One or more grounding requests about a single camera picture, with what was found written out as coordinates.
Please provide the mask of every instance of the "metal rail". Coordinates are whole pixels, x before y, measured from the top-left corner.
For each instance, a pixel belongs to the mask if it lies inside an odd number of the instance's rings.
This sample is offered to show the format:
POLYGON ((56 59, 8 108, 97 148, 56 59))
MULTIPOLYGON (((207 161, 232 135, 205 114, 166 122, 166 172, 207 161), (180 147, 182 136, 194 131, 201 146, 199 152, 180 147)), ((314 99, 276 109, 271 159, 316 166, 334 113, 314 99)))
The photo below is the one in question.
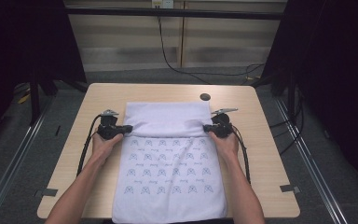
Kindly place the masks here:
MULTIPOLYGON (((289 120, 287 116, 287 107, 284 104, 282 99, 277 100, 277 106, 281 112, 283 119, 289 120)), ((323 201, 324 205, 327 208, 327 211, 330 213, 331 218, 333 219, 334 223, 337 224, 347 224, 347 220, 341 211, 339 203, 337 202, 336 197, 334 196, 331 189, 328 187, 327 183, 324 181, 324 177, 319 170, 318 165, 316 164, 315 160, 312 158, 310 154, 310 150, 308 149, 307 145, 304 142, 301 134, 299 134, 299 130, 297 126, 293 125, 291 122, 287 122, 287 128, 289 129, 289 133, 292 135, 293 139, 296 140, 296 146, 298 152, 301 155, 305 165, 307 166, 308 171, 310 172, 310 176, 315 184, 316 188, 318 189, 323 201)))
POLYGON ((7 167, 5 173, 0 179, 0 206, 2 205, 2 202, 4 201, 10 189, 14 177, 16 176, 16 173, 19 171, 24 158, 43 123, 45 115, 49 110, 53 99, 54 97, 49 97, 48 102, 45 105, 45 108, 40 114, 39 118, 35 121, 33 126, 30 126, 28 128, 27 134, 22 139, 22 142, 19 148, 17 149, 17 152, 14 155, 13 159, 11 160, 10 165, 7 167))
POLYGON ((107 16, 160 16, 189 18, 220 18, 244 20, 279 21, 283 17, 280 12, 246 12, 217 11, 171 8, 138 8, 138 7, 15 7, 22 13, 63 13, 72 15, 107 15, 107 16))

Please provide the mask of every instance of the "electrical outlet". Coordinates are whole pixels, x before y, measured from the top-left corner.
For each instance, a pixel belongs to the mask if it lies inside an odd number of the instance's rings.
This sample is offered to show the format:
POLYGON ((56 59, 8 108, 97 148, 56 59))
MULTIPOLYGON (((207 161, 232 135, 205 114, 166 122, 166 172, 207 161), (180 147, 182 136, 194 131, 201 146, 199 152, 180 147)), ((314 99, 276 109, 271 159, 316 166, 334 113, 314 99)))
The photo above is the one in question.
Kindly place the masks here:
POLYGON ((152 0, 152 8, 162 8, 162 0, 152 0))
POLYGON ((173 8, 173 0, 163 0, 162 7, 163 8, 173 8))

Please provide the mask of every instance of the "human hand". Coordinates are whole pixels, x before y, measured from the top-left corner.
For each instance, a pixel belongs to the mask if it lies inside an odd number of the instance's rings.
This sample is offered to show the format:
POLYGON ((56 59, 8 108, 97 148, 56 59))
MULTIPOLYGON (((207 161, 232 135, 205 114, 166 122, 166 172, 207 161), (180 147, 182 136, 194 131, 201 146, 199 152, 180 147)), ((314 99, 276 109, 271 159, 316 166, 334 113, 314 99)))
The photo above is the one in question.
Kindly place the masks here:
POLYGON ((104 164, 106 158, 112 152, 113 146, 123 138, 123 134, 119 133, 114 138, 105 140, 98 133, 92 136, 92 156, 104 164))
POLYGON ((219 153, 225 162, 238 159, 239 142, 234 133, 229 134, 226 138, 219 138, 214 132, 208 132, 208 135, 213 139, 216 144, 217 153, 219 153))

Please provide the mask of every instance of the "gray floor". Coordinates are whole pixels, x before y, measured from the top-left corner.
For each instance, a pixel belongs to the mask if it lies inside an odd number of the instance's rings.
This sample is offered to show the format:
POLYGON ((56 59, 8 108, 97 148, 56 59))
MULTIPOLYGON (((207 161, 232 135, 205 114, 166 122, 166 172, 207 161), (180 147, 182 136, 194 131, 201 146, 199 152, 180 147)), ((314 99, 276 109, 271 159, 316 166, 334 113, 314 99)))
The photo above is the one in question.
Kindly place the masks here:
MULTIPOLYGON (((189 68, 186 71, 238 74, 243 72, 244 68, 189 68)), ((250 77, 255 78, 260 74, 261 70, 255 70, 250 74, 250 77)), ((220 85, 240 85, 244 82, 244 76, 198 75, 198 77, 209 83, 220 85)), ((88 73, 88 80, 89 83, 205 84, 199 79, 189 75, 177 74, 170 69, 94 72, 88 73)), ((35 197, 34 193, 47 186, 85 95, 65 84, 57 84, 60 90, 52 100, 52 105, 48 109, 43 124, 0 206, 0 223, 43 223, 43 220, 36 215, 41 199, 35 197)), ((256 92, 268 124, 273 125, 282 122, 283 119, 276 105, 276 98, 271 96, 269 86, 257 88, 256 92)), ((5 172, 14 156, 21 143, 21 138, 27 132, 30 121, 30 102, 27 101, 18 105, 19 97, 21 97, 20 94, 15 96, 10 109, 0 124, 0 176, 5 172)), ((46 98, 42 95, 42 102, 45 102, 43 99, 46 100, 46 98)), ((279 135, 275 138, 278 150, 285 149, 293 141, 286 130, 285 125, 271 128, 274 136, 279 135)), ((339 146, 325 137, 323 125, 314 117, 306 102, 304 104, 302 136, 312 153, 313 159, 320 167, 329 188, 336 196, 348 223, 358 223, 358 174, 342 157, 339 146)), ((268 218, 268 223, 334 223, 320 192, 315 187, 310 173, 297 151, 296 145, 290 147, 282 155, 282 161, 291 184, 301 189, 301 192, 296 195, 301 214, 296 218, 268 218)), ((82 223, 103 223, 103 220, 86 219, 82 223)))

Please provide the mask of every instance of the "black tape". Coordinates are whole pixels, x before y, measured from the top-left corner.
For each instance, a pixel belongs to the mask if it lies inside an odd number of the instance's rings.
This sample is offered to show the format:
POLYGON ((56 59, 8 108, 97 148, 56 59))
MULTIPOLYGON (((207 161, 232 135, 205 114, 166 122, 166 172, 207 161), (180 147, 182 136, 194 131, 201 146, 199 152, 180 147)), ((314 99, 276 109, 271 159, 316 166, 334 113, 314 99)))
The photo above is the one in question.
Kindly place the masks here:
POLYGON ((293 191, 293 187, 291 185, 282 185, 280 186, 282 192, 293 191))
POLYGON ((60 128, 61 128, 61 125, 59 125, 58 128, 57 128, 56 136, 58 136, 58 133, 60 132, 60 128))
POLYGON ((57 195, 57 189, 39 189, 34 193, 34 197, 42 198, 43 196, 55 197, 57 195))
POLYGON ((301 192, 299 187, 293 187, 291 185, 282 185, 282 186, 280 186, 280 188, 283 193, 292 191, 294 194, 297 194, 297 193, 301 192))

